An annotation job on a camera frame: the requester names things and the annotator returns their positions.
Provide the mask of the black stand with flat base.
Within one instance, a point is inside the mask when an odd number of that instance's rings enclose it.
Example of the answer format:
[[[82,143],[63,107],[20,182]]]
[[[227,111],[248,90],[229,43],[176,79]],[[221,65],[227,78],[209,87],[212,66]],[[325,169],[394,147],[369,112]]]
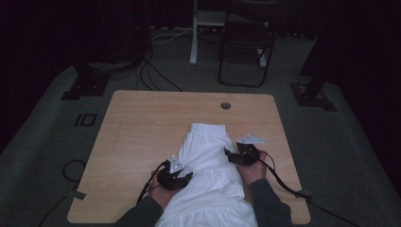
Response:
[[[111,77],[110,73],[99,72],[87,63],[73,65],[77,77],[69,91],[61,96],[62,100],[79,100],[82,96],[103,96]]]
[[[333,24],[333,13],[336,11],[338,0],[332,0],[327,12],[321,31],[312,46],[306,61],[302,67],[301,74],[307,73],[311,76],[308,83],[291,82],[290,87],[299,106],[320,107],[327,112],[335,112],[335,104],[328,99],[323,90],[324,84],[332,75],[333,63],[329,45],[329,26]]]

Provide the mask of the person's left hand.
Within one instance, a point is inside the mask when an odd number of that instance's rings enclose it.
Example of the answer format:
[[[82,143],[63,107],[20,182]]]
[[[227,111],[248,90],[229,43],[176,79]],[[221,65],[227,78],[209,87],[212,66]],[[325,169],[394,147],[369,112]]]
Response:
[[[170,191],[159,185],[157,178],[153,177],[150,182],[148,195],[165,209],[172,198],[178,193],[178,190]]]

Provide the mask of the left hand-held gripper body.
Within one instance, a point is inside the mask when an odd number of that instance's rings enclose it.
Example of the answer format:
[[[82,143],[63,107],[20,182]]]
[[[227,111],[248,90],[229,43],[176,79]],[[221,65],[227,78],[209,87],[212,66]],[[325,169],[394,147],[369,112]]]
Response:
[[[179,177],[180,173],[184,170],[184,164],[175,155],[172,155],[169,160],[163,162],[163,167],[157,176],[159,185],[170,191],[178,190],[176,182],[178,180],[186,180],[184,177]]]

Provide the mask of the black folding chair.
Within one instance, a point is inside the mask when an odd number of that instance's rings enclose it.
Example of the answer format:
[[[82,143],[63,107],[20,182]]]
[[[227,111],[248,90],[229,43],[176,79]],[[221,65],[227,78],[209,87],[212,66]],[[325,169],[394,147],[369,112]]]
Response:
[[[223,85],[239,87],[260,87],[267,78],[269,63],[266,62],[262,79],[256,84],[225,81],[222,76],[224,49],[226,45],[232,48],[254,49],[260,61],[266,50],[269,50],[268,60],[272,55],[276,32],[285,17],[284,12],[276,9],[266,12],[227,12],[219,50],[218,81]]]

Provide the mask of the dark equipment tower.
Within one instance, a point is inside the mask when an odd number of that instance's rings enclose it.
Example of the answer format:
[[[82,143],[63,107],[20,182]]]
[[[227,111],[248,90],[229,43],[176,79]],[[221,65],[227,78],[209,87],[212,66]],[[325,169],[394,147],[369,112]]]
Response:
[[[150,43],[149,0],[123,0],[126,43],[123,60],[141,61]]]

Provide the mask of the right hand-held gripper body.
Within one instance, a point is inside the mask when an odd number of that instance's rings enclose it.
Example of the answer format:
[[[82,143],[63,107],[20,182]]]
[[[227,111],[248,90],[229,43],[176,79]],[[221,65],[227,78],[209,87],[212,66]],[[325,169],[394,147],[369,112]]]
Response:
[[[251,166],[258,162],[262,156],[262,151],[256,144],[263,144],[265,140],[251,134],[247,134],[236,141],[237,157],[235,162],[241,166]]]

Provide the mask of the grey tape piece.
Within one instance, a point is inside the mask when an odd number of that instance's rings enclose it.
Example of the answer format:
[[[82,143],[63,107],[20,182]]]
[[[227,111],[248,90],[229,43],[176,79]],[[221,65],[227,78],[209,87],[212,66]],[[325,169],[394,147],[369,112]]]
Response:
[[[310,200],[312,198],[310,191],[307,189],[302,189],[302,190],[296,191],[295,196],[297,198],[304,198],[306,200]]]
[[[78,192],[76,190],[71,190],[67,193],[67,197],[70,199],[78,199],[84,201],[86,199],[86,194]]]

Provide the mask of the person's right hand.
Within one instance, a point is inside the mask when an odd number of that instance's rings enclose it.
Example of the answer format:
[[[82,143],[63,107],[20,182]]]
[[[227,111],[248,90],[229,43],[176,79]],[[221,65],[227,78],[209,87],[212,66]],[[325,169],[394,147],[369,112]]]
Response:
[[[250,166],[237,166],[237,169],[246,184],[254,183],[260,179],[266,178],[267,168],[263,164],[267,157],[266,151],[259,152],[259,161]]]

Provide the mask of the white metal stand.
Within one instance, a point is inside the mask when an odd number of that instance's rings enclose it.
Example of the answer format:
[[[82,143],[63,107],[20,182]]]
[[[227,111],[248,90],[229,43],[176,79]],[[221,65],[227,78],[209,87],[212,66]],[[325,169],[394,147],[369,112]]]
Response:
[[[189,64],[195,66],[198,61],[198,26],[223,27],[226,13],[198,9],[198,0],[193,0],[192,43]]]

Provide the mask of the white skirt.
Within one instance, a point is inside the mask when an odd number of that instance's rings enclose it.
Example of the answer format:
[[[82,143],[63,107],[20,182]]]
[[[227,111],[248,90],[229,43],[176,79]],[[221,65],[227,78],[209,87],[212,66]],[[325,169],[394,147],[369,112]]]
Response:
[[[234,146],[226,127],[194,123],[179,151],[189,184],[169,202],[155,227],[258,227],[242,179],[224,150]]]

